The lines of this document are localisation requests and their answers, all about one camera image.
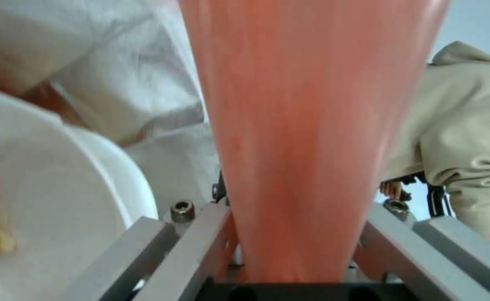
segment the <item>black base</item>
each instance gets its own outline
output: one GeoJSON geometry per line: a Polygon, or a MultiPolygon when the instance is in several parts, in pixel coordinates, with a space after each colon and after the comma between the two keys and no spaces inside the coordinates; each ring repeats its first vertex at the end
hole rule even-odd
{"type": "Polygon", "coordinates": [[[195,301],[416,301],[404,284],[250,284],[208,279],[195,301]]]}

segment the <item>machine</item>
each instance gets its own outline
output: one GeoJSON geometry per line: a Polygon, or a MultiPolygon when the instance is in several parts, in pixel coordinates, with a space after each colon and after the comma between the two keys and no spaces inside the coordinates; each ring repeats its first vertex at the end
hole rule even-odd
{"type": "Polygon", "coordinates": [[[57,301],[490,301],[489,242],[453,217],[414,222],[391,204],[373,204],[346,282],[248,283],[246,264],[231,264],[238,241],[225,203],[193,222],[184,202],[177,223],[139,219],[57,301]]]}

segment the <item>hand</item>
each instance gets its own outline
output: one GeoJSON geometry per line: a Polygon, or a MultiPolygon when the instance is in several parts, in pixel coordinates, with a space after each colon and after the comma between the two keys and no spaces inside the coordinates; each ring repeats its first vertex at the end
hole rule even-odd
{"type": "Polygon", "coordinates": [[[403,184],[399,181],[385,181],[380,184],[380,193],[394,200],[399,200],[403,191],[403,184]]]}

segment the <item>metal bolt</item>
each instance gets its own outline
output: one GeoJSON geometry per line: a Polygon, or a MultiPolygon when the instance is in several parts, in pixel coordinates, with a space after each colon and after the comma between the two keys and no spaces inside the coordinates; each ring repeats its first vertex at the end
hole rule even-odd
{"type": "Polygon", "coordinates": [[[212,198],[216,200],[218,197],[218,184],[212,185],[212,198]]]}
{"type": "Polygon", "coordinates": [[[405,202],[394,199],[385,200],[382,206],[403,222],[406,221],[406,218],[410,211],[409,206],[405,202]]]}
{"type": "Polygon", "coordinates": [[[170,217],[175,223],[187,223],[195,218],[195,206],[189,200],[178,201],[170,206],[170,217]]]}

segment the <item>white cloth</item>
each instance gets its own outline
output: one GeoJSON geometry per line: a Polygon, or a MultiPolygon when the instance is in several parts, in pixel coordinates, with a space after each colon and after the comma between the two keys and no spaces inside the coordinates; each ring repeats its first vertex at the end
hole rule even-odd
{"type": "Polygon", "coordinates": [[[0,0],[0,90],[45,84],[114,141],[204,121],[175,0],[0,0]]]}

